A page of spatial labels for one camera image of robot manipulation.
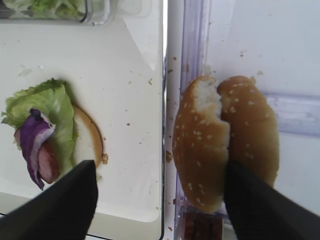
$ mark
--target torn bread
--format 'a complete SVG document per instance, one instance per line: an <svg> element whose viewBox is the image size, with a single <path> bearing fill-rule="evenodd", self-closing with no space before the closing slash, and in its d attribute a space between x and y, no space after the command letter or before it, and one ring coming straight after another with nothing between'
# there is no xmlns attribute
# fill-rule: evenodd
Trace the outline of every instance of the torn bread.
<svg viewBox="0 0 320 240"><path fill-rule="evenodd" d="M230 124L229 160L273 187L279 169L277 118L255 83L254 78L234 76L218 86L221 119Z"/></svg>
<svg viewBox="0 0 320 240"><path fill-rule="evenodd" d="M197 78L185 91L174 124L174 163L187 199L206 213L223 201L229 124L220 118L217 82Z"/></svg>

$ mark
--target purple onion slice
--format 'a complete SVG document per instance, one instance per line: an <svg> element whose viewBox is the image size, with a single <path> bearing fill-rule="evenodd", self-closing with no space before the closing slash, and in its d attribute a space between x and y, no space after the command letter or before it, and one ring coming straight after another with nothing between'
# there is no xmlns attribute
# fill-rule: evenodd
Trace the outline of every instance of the purple onion slice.
<svg viewBox="0 0 320 240"><path fill-rule="evenodd" d="M20 129L20 146L32 181L41 189L44 182L39 173L39 150L42 144L54 133L56 125L38 109L31 108L30 116Z"/></svg>

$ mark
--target green lettuce leaf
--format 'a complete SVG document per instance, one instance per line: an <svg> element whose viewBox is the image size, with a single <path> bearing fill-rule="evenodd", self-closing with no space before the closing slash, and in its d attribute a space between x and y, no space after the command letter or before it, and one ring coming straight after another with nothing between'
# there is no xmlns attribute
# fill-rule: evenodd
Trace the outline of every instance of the green lettuce leaf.
<svg viewBox="0 0 320 240"><path fill-rule="evenodd" d="M4 117L2 123L15 130L21 128L31 108L40 110L56 124L50 143L60 165L61 177L75 166L73 151L77 138L75 113L65 84L62 80L51 79L27 90L17 91L6 100L5 112L1 114Z"/></svg>

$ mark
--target plastic container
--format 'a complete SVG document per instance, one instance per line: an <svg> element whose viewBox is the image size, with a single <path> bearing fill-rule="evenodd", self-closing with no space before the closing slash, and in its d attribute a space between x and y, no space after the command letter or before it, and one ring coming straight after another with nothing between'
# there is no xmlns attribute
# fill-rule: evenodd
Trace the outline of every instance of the plastic container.
<svg viewBox="0 0 320 240"><path fill-rule="evenodd" d="M320 32L316 0L185 0L180 91L197 77L255 77L278 119L280 168L275 189L320 215ZM175 239L185 214L203 215L177 176ZM221 216L232 229L222 206Z"/></svg>
<svg viewBox="0 0 320 240"><path fill-rule="evenodd" d="M111 21L118 0L1 0L1 22L101 25Z"/></svg>

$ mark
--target hamburger bun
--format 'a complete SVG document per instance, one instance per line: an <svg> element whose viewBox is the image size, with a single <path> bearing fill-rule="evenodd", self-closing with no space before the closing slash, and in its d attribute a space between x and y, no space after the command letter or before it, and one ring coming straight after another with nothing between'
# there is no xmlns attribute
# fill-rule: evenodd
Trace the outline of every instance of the hamburger bun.
<svg viewBox="0 0 320 240"><path fill-rule="evenodd" d="M76 164L83 160L94 160L98 167L103 158L103 140L96 124L80 108L73 106L77 132L73 158Z"/></svg>
<svg viewBox="0 0 320 240"><path fill-rule="evenodd" d="M230 124L229 160L273 187L279 169L277 118L255 83L254 78L234 76L218 86L221 119Z"/></svg>
<svg viewBox="0 0 320 240"><path fill-rule="evenodd" d="M183 191L206 213L223 201L230 126L221 109L216 80L199 77L186 89L174 124L172 152Z"/></svg>

